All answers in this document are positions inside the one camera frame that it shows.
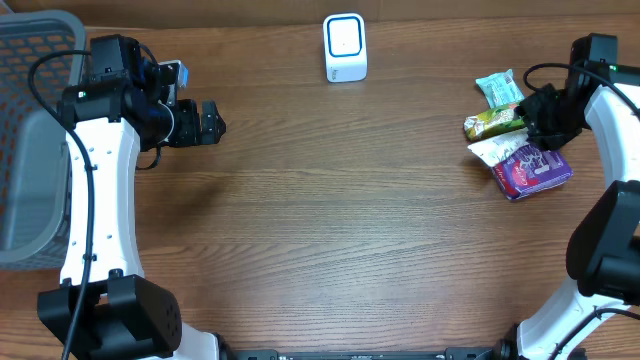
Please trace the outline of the green yellow drink carton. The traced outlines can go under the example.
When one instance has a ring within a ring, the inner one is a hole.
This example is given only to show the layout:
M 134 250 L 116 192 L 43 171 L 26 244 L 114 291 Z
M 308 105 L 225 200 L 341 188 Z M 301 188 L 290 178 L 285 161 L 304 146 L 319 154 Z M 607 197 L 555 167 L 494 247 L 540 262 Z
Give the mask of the green yellow drink carton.
M 510 103 L 467 117 L 463 123 L 467 139 L 476 142 L 524 128 L 522 117 L 516 113 L 517 107 L 518 103 Z

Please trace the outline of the red purple floral liner pack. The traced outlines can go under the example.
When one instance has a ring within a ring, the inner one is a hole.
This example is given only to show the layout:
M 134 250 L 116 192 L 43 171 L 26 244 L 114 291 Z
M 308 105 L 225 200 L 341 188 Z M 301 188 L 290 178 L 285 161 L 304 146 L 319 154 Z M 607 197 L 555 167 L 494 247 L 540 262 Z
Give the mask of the red purple floral liner pack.
M 560 152 L 540 150 L 535 145 L 517 149 L 491 168 L 503 194 L 518 200 L 566 183 L 573 170 Z

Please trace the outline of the teal wipes packet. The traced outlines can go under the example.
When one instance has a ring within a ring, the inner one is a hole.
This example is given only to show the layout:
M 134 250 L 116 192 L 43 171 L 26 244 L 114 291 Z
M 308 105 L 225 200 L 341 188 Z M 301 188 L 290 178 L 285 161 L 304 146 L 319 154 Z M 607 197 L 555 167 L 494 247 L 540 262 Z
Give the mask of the teal wipes packet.
M 484 94 L 490 108 L 518 103 L 524 99 L 512 69 L 478 78 L 475 83 Z

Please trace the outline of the white tube gold cap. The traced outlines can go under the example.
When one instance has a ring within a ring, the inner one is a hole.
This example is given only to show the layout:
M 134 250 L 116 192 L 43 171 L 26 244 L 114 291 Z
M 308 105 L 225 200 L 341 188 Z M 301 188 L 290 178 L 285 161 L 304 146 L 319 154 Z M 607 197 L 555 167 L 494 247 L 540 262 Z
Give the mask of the white tube gold cap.
M 506 160 L 516 150 L 528 144 L 528 130 L 523 128 L 472 143 L 468 150 L 488 167 Z

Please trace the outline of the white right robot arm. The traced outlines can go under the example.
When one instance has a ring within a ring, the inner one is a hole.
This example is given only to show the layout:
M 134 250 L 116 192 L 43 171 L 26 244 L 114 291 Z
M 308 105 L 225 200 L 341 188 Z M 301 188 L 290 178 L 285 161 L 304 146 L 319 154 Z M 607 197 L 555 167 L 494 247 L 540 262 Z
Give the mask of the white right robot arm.
M 577 346 L 615 315 L 635 318 L 639 303 L 639 70 L 618 62 L 618 40 L 575 40 L 565 85 L 534 89 L 521 102 L 529 139 L 557 150 L 590 130 L 606 190 L 574 230 L 567 279 L 495 351 L 503 359 L 580 359 Z

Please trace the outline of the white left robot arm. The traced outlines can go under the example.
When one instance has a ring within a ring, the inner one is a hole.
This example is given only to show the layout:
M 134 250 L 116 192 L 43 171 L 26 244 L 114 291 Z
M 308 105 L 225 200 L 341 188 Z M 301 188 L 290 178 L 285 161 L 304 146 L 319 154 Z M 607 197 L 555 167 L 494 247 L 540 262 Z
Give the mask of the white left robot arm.
M 67 359 L 229 359 L 219 335 L 187 325 L 176 297 L 145 277 L 134 205 L 141 153 L 217 144 L 225 122 L 214 102 L 178 98 L 182 62 L 160 62 L 131 37 L 95 38 L 86 55 L 88 79 L 51 109 L 70 155 L 70 233 L 39 319 Z

